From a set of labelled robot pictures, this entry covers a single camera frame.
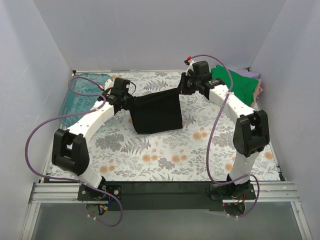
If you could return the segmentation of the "black t-shirt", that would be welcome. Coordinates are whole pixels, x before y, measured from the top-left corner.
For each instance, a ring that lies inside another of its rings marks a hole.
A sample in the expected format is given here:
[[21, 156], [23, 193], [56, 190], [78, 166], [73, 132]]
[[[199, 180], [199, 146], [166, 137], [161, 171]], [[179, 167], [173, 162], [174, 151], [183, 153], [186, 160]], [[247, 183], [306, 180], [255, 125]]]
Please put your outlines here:
[[138, 134], [155, 134], [183, 128], [180, 89], [172, 88], [127, 100], [132, 124]]

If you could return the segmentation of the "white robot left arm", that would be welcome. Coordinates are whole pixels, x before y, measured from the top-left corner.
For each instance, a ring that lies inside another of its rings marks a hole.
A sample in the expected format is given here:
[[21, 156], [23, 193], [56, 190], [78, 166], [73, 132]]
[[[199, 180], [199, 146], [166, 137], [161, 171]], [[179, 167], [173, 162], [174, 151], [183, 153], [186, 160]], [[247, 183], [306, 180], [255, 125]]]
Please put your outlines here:
[[87, 142], [108, 119], [127, 109], [130, 84], [130, 80], [119, 77], [107, 83], [90, 112], [66, 130], [58, 129], [53, 137], [52, 164], [90, 186], [89, 194], [95, 200], [103, 199], [107, 191], [103, 177], [90, 166]]

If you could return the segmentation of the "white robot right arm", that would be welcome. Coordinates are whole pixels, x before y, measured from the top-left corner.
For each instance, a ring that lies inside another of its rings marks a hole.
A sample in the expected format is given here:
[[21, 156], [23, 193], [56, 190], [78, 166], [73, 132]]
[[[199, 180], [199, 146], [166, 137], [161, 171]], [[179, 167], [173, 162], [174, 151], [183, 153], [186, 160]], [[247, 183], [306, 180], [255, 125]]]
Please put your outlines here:
[[194, 61], [188, 57], [185, 61], [187, 70], [181, 74], [182, 95], [199, 92], [206, 99], [216, 104], [221, 113], [225, 113], [235, 124], [233, 145], [236, 157], [231, 172], [226, 180], [226, 192], [232, 199], [237, 199], [245, 192], [255, 160], [266, 145], [270, 143], [268, 115], [264, 110], [256, 111], [243, 103], [232, 92], [232, 87], [221, 79], [212, 77], [207, 61]]

